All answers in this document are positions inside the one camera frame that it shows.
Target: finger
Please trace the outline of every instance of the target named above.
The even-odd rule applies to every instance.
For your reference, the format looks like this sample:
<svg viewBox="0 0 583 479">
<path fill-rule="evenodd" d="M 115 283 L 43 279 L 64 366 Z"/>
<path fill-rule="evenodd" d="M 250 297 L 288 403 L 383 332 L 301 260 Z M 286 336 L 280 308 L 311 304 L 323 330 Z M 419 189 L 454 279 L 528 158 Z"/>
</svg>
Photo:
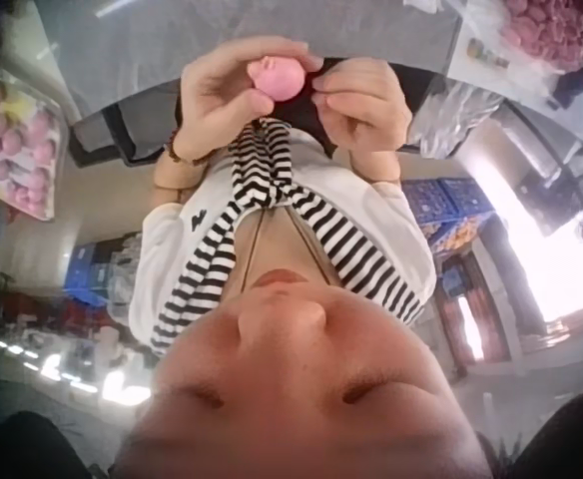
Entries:
<svg viewBox="0 0 583 479">
<path fill-rule="evenodd" d="M 309 53 L 307 43 L 275 36 L 228 42 L 212 52 L 208 60 L 215 73 L 221 76 L 244 63 L 266 56 L 296 58 L 308 72 L 322 68 L 322 59 Z"/>
<path fill-rule="evenodd" d="M 390 125 L 396 116 L 391 103 L 361 93 L 331 93 L 326 95 L 326 103 L 347 117 L 380 128 Z"/>
<path fill-rule="evenodd" d="M 240 131 L 247 123 L 269 115 L 273 110 L 274 100 L 256 89 L 248 89 L 210 113 L 209 122 L 219 132 Z"/>
<path fill-rule="evenodd" d="M 318 118 L 329 140 L 338 147 L 350 149 L 352 136 L 349 119 L 332 110 L 325 102 L 324 95 L 314 95 L 311 99 L 315 103 Z"/>
<path fill-rule="evenodd" d="M 361 93 L 388 100 L 396 95 L 396 80 L 377 72 L 329 72 L 313 80 L 313 87 L 323 93 Z"/>
</svg>

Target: shirt sleeve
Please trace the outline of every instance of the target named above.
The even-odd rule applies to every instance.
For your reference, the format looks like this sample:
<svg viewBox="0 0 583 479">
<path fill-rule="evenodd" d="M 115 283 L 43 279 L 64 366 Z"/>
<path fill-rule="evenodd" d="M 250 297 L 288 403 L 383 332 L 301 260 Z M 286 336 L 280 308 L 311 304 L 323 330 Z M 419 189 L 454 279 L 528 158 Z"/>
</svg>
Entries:
<svg viewBox="0 0 583 479">
<path fill-rule="evenodd" d="M 130 329 L 149 344 L 159 312 L 176 283 L 183 264 L 182 205 L 161 205 L 143 221 L 141 258 L 130 304 Z"/>
<path fill-rule="evenodd" d="M 375 183 L 372 187 L 397 215 L 392 237 L 400 244 L 402 265 L 407 281 L 414 287 L 420 302 L 425 304 L 433 295 L 437 275 L 433 255 L 422 230 L 411 211 L 404 191 L 393 183 Z"/>
</svg>

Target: pile of pink objects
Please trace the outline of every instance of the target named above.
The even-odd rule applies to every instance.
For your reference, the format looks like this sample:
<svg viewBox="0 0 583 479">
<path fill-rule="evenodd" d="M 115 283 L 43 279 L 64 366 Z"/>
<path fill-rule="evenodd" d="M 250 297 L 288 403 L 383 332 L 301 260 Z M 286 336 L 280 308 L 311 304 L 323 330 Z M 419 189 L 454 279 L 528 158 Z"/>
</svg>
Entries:
<svg viewBox="0 0 583 479">
<path fill-rule="evenodd" d="M 0 106 L 6 101 L 0 82 Z M 35 217 L 45 218 L 51 169 L 57 160 L 55 119 L 45 108 L 21 121 L 0 111 L 0 183 L 6 200 Z"/>
<path fill-rule="evenodd" d="M 558 70 L 583 67 L 583 0 L 505 0 L 503 38 Z"/>
</svg>

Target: black logo on shirt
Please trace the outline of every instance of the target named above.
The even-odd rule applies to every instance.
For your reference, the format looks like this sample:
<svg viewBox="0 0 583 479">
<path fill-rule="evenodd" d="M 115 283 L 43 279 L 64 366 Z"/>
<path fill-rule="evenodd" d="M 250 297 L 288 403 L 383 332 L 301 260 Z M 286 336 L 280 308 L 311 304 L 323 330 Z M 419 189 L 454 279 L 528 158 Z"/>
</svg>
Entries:
<svg viewBox="0 0 583 479">
<path fill-rule="evenodd" d="M 201 225 L 207 213 L 208 213 L 207 210 L 200 210 L 197 215 L 194 215 L 192 217 L 192 233 L 195 232 L 196 228 L 198 228 Z"/>
</svg>

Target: woman's right hand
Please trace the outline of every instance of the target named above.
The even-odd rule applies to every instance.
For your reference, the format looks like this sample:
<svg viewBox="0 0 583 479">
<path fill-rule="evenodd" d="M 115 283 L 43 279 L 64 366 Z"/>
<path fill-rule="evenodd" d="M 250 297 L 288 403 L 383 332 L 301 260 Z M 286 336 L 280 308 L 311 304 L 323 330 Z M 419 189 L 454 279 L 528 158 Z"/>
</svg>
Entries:
<svg viewBox="0 0 583 479">
<path fill-rule="evenodd" d="M 274 101 L 253 88 L 247 64 L 264 56 L 296 58 L 309 72 L 322 67 L 307 43 L 253 37 L 224 43 L 183 71 L 183 127 L 174 142 L 181 158 L 197 159 L 227 146 L 252 120 L 269 115 Z"/>
</svg>

